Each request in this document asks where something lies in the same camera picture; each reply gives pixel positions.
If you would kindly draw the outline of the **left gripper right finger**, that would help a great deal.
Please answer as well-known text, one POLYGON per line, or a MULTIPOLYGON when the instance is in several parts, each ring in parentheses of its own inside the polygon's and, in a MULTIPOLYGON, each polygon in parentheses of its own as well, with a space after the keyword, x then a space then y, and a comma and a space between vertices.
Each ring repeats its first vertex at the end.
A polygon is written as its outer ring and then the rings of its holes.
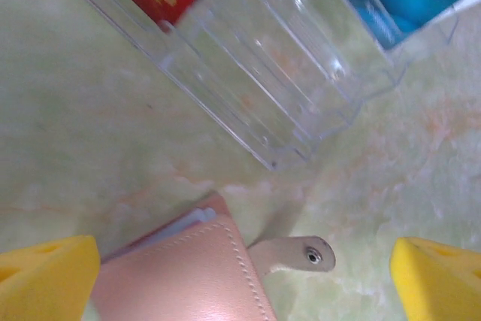
POLYGON ((408 320, 480 319, 478 252, 403 237, 389 267, 408 320))

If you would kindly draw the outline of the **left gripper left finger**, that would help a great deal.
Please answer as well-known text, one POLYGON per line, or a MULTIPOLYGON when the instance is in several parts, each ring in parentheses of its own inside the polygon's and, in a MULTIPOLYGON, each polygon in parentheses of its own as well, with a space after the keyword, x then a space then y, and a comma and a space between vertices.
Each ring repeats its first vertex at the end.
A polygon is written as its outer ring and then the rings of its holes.
POLYGON ((91 235, 1 254, 2 320, 80 320, 100 269, 91 235))

